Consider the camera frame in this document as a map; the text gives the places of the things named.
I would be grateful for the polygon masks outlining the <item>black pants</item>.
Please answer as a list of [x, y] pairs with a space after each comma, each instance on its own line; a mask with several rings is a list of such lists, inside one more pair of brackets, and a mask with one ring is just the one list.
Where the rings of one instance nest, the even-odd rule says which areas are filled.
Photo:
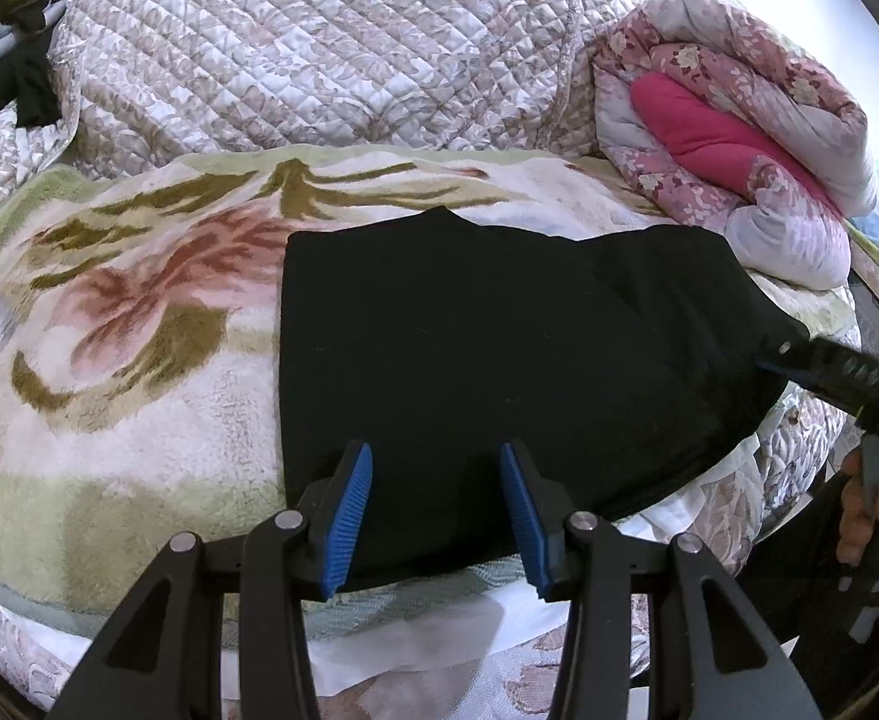
[[807, 338], [721, 236], [657, 226], [587, 241], [446, 208], [296, 232], [281, 280], [284, 489], [346, 444], [373, 483], [346, 588], [509, 556], [499, 452], [608, 518], [723, 461], [775, 406], [764, 351]]

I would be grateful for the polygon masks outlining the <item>pink floral rolled comforter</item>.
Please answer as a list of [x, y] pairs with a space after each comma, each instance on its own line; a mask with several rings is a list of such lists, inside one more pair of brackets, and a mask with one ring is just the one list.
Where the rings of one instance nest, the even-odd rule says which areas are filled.
[[600, 151], [665, 216], [767, 277], [846, 283], [846, 224], [877, 179], [866, 111], [825, 65], [719, 0], [647, 0], [600, 36], [592, 73]]

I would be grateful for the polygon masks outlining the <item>dark clothes pile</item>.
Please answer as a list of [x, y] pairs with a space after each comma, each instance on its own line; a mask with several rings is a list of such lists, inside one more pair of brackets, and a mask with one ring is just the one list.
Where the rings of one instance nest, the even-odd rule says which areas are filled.
[[60, 121], [49, 46], [65, 0], [28, 0], [0, 21], [0, 110], [14, 104], [14, 125], [45, 127]]

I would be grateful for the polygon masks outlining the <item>quilted beige bedspread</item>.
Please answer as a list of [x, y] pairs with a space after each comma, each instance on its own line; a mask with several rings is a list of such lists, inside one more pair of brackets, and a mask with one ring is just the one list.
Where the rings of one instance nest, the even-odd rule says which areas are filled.
[[[0, 110], [0, 205], [53, 166], [118, 181], [190, 154], [288, 146], [542, 151], [620, 174], [597, 142], [592, 57], [644, 2], [65, 0], [49, 46], [62, 117], [19, 128], [12, 104]], [[652, 226], [686, 226], [647, 201], [659, 213]], [[742, 268], [807, 335], [856, 336], [848, 280], [814, 291]], [[760, 530], [807, 489], [840, 427], [833, 406], [784, 385], [748, 436], [760, 443]], [[345, 583], [334, 601], [307, 605], [307, 637], [330, 626], [339, 601], [503, 559], [519, 562], [517, 550], [377, 589]], [[0, 605], [0, 673], [50, 707], [76, 671], [71, 642], [96, 634], [54, 631]]]

